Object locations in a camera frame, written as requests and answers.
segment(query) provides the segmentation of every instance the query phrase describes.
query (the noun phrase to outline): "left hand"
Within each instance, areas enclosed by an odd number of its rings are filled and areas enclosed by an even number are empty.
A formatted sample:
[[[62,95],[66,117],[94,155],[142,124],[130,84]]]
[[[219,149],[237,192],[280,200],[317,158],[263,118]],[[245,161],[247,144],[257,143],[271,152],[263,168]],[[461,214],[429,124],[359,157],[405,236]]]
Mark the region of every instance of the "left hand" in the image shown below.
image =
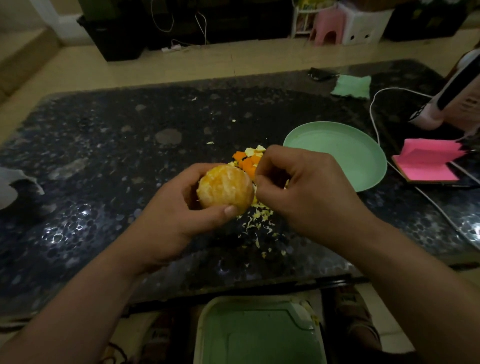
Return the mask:
[[[118,257],[129,273],[153,272],[180,254],[193,236],[234,218],[235,206],[191,209],[198,205],[195,190],[199,179],[217,165],[194,164],[164,184],[140,217],[107,251]]]

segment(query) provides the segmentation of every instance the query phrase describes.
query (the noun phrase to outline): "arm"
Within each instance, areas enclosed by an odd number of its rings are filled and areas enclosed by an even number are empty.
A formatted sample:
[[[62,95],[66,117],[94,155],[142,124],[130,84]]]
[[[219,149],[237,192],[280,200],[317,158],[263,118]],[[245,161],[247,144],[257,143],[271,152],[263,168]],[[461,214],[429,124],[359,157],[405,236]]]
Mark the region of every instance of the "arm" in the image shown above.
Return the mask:
[[[272,182],[282,171],[290,176],[286,190]],[[255,182],[259,200],[297,232],[370,278],[426,361],[478,361],[480,291],[373,215],[331,155],[272,146]]]
[[[178,255],[192,236],[236,215],[231,206],[190,210],[192,192],[212,164],[196,164],[166,183],[141,216],[83,268],[0,349],[0,363],[95,363],[138,283]]]

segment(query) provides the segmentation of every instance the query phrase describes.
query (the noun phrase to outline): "green cloth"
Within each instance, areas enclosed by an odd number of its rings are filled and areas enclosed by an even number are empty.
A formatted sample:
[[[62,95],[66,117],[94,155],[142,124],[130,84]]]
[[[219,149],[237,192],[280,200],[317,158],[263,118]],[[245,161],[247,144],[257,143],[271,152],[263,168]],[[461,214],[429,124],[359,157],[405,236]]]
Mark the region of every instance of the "green cloth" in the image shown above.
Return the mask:
[[[370,99],[370,83],[372,83],[371,76],[355,77],[341,74],[332,95]]]

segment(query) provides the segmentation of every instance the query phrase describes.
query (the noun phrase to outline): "white container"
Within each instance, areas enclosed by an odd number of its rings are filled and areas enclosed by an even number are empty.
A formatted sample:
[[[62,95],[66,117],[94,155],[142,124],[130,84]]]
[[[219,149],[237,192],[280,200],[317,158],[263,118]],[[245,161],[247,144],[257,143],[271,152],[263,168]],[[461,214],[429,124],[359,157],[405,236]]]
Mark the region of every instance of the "white container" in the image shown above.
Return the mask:
[[[344,46],[378,43],[393,13],[393,9],[383,12],[362,12],[349,1],[339,2],[338,7],[347,17],[342,41]]]

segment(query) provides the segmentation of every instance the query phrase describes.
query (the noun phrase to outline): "black marble table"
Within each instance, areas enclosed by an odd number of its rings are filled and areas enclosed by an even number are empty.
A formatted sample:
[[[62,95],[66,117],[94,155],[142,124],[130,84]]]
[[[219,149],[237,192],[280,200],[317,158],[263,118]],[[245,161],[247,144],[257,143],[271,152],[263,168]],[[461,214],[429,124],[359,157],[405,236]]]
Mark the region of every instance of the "black marble table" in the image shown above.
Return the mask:
[[[388,86],[434,94],[443,84],[414,61],[339,71],[371,75],[372,95]],[[282,144],[290,130],[310,121],[342,122],[373,136],[369,102],[333,97],[334,85],[335,79],[317,82],[298,71],[45,99],[0,150],[1,166],[38,178],[45,190],[39,195],[29,182],[17,182],[19,198],[0,211],[0,315],[27,315],[43,307],[128,228],[162,184],[195,162],[228,162],[236,150]],[[402,121],[425,101],[402,91],[378,96],[375,117],[388,156],[402,138],[416,133]],[[475,154],[459,163],[479,175]],[[427,189],[480,244],[480,190]],[[475,251],[390,169],[360,196],[433,255]],[[343,258],[295,234],[277,214],[271,221],[278,237],[263,228],[242,234],[246,218],[194,239],[182,257],[142,283],[132,302],[358,274]],[[268,252],[265,259],[262,252]]]

